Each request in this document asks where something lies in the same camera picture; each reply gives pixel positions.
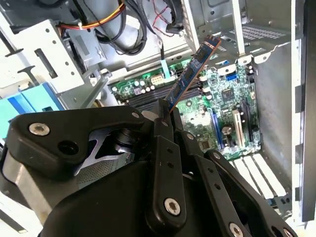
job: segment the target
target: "black plastic arm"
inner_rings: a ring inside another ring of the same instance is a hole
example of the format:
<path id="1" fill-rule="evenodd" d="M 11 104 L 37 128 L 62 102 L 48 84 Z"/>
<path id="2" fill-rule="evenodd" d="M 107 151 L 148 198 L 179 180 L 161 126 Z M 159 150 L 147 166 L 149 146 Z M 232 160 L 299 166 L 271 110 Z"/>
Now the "black plastic arm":
<path id="1" fill-rule="evenodd" d="M 140 130 L 144 122 L 143 115 L 129 106 L 24 114 L 12 120 L 6 145 L 18 162 L 46 177 L 64 180 L 87 158 L 92 131 L 104 128 L 107 136 L 118 129 Z M 34 123 L 45 124 L 49 133 L 31 133 Z"/>

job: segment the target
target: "chip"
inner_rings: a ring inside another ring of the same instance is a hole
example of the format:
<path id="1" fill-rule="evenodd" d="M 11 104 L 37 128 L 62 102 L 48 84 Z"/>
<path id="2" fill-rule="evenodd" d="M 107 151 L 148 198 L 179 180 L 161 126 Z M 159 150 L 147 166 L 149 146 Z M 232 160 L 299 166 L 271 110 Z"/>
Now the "chip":
<path id="1" fill-rule="evenodd" d="M 196 56 L 196 59 L 197 59 L 200 63 L 203 63 L 206 54 L 207 54 L 207 52 L 205 52 L 205 51 L 202 49 L 202 50 L 198 53 L 198 55 Z"/>
<path id="2" fill-rule="evenodd" d="M 186 72 L 184 73 L 184 79 L 185 80 L 190 80 L 191 76 L 194 74 L 194 71 L 192 70 L 192 68 L 188 68 L 186 70 Z"/>
<path id="3" fill-rule="evenodd" d="M 140 95 L 142 93 L 142 90 L 140 88 L 134 89 L 135 95 Z"/>
<path id="4" fill-rule="evenodd" d="M 232 88 L 223 90 L 222 98 L 224 102 L 234 99 L 234 90 Z"/>
<path id="5" fill-rule="evenodd" d="M 177 84 L 173 90 L 173 97 L 178 98 L 178 96 L 180 95 L 180 92 L 181 92 L 181 86 L 180 84 Z"/>

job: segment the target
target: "blue plastic part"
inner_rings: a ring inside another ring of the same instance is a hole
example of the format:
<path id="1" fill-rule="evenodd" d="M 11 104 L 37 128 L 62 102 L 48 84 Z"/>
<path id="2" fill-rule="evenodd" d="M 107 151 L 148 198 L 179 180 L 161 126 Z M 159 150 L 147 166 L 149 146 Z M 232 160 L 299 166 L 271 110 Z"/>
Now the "blue plastic part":
<path id="1" fill-rule="evenodd" d="M 235 80 L 238 78 L 238 75 L 236 72 L 233 72 L 233 73 L 229 73 L 226 75 L 226 80 L 227 81 L 230 81 L 230 80 Z"/>
<path id="2" fill-rule="evenodd" d="M 22 92 L 35 112 L 64 110 L 47 83 Z"/>
<path id="3" fill-rule="evenodd" d="M 215 132 L 216 132 L 217 142 L 218 142 L 220 148 L 224 149 L 225 146 L 224 146 L 223 139 L 222 139 L 221 129 L 220 129 L 219 124 L 218 124 L 217 115 L 213 112 L 213 110 L 211 110 L 211 116 L 212 116 L 212 121 L 213 121 L 213 125 L 214 125 Z"/>
<path id="4" fill-rule="evenodd" d="M 19 115 L 14 106 L 6 99 L 0 100 L 0 138 L 5 138 L 10 121 Z"/>
<path id="5" fill-rule="evenodd" d="M 47 83 L 0 100 L 0 138 L 5 138 L 10 121 L 17 115 L 64 110 Z"/>
<path id="6" fill-rule="evenodd" d="M 19 94 L 13 95 L 12 97 L 8 98 L 8 101 L 19 114 L 35 112 L 34 108 L 29 104 L 29 102 L 23 96 L 23 94 L 19 93 Z"/>
<path id="7" fill-rule="evenodd" d="M 163 70 L 165 78 L 170 78 L 170 72 L 169 72 L 169 68 L 168 68 L 166 60 L 163 59 L 160 62 L 161 62 L 161 66 L 162 66 L 162 70 Z"/>

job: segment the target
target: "black cable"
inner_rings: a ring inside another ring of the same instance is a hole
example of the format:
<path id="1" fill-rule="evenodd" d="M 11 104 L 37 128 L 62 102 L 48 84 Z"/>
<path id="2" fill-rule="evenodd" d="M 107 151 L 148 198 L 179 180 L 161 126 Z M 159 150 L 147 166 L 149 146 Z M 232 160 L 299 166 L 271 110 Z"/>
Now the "black cable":
<path id="1" fill-rule="evenodd" d="M 137 2 L 137 6 L 139 8 L 139 12 L 141 14 L 141 17 L 143 19 L 143 21 L 145 22 L 145 24 L 147 25 L 148 29 L 158 37 L 158 39 L 161 41 L 161 49 L 160 49 L 160 55 L 161 55 L 161 60 L 164 60 L 164 47 L 163 47 L 163 41 L 162 39 L 156 34 L 156 32 L 152 29 L 152 26 L 149 24 L 145 10 L 144 10 L 144 6 L 143 6 L 143 0 L 136 0 Z"/>
<path id="2" fill-rule="evenodd" d="M 135 13 L 136 18 L 138 19 L 138 21 L 140 23 L 140 29 L 139 30 L 142 33 L 142 38 L 141 38 L 139 44 L 137 46 L 133 47 L 132 49 L 124 49 L 120 45 L 118 45 L 117 43 L 114 44 L 114 48 L 116 50 L 121 51 L 123 54 L 133 56 L 133 55 L 139 54 L 145 48 L 146 41 L 147 41 L 147 27 L 144 24 L 144 21 L 143 21 L 143 19 L 141 17 L 141 13 L 139 12 L 139 9 L 137 7 L 136 2 L 134 2 L 134 0 L 125 0 L 124 4 L 131 11 L 133 11 Z"/>
<path id="3" fill-rule="evenodd" d="M 113 19 L 117 18 L 119 15 L 121 15 L 119 30 L 118 30 L 117 35 L 114 36 L 113 38 L 110 39 L 107 35 L 101 33 L 97 29 L 95 29 L 95 34 L 96 34 L 100 43 L 103 43 L 103 44 L 113 43 L 122 35 L 123 31 L 125 30 L 125 26 L 126 26 L 126 17 L 127 17 L 126 8 L 120 14 L 116 15 Z"/>
<path id="4" fill-rule="evenodd" d="M 100 43 L 103 44 L 110 44 L 116 51 L 121 51 L 123 54 L 126 55 L 137 55 L 139 54 L 141 51 L 143 51 L 143 49 L 145 48 L 146 45 L 146 41 L 147 41 L 147 28 L 142 20 L 142 17 L 139 13 L 139 9 L 137 7 L 137 4 L 134 2 L 134 0 L 125 0 L 124 4 L 135 13 L 137 19 L 139 20 L 140 23 L 140 30 L 138 31 L 138 37 L 137 40 L 134 44 L 134 46 L 131 49 L 126 49 L 123 46 L 119 45 L 116 40 L 121 36 L 122 32 L 125 29 L 126 26 L 126 9 L 124 11 L 122 11 L 121 15 L 121 24 L 120 24 L 120 28 L 118 31 L 118 34 L 116 36 L 114 36 L 112 39 L 110 39 L 107 35 L 101 33 L 99 30 L 95 30 L 96 33 L 96 37 L 98 38 Z M 93 13 L 93 11 L 89 8 L 89 6 L 87 6 L 87 8 L 91 11 L 91 14 L 94 16 L 94 18 L 98 21 L 98 18 L 96 17 L 96 15 Z M 138 42 L 138 38 L 140 35 L 140 31 L 141 31 L 141 35 L 142 38 L 140 40 L 140 42 L 137 45 Z"/>
<path id="5" fill-rule="evenodd" d="M 47 4 L 47 3 L 42 2 L 41 0 L 35 0 L 35 5 L 39 6 L 40 8 L 51 9 L 51 8 L 60 7 L 66 1 L 67 0 L 57 0 L 56 2 L 54 2 L 52 4 Z"/>
<path id="6" fill-rule="evenodd" d="M 79 14 L 79 18 L 80 18 L 80 21 L 82 22 L 83 25 L 87 25 L 89 22 L 88 22 L 88 18 L 87 16 L 85 15 L 82 7 L 80 6 L 80 4 L 78 3 L 77 0 L 73 0 L 74 2 L 74 5 L 78 11 L 78 14 Z"/>

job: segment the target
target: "mesh grille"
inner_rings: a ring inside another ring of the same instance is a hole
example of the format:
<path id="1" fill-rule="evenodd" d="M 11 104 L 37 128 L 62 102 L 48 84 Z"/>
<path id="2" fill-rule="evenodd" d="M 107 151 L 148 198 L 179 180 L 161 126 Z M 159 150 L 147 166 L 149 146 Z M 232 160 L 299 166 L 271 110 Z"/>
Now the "mesh grille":
<path id="1" fill-rule="evenodd" d="M 116 160 L 104 160 L 83 168 L 78 174 L 77 183 L 93 182 L 110 174 L 116 163 Z"/>
<path id="2" fill-rule="evenodd" d="M 278 39 L 285 36 L 285 34 L 279 32 L 267 31 L 249 26 L 242 27 L 242 34 L 243 37 L 248 40 L 258 40 L 263 38 Z"/>

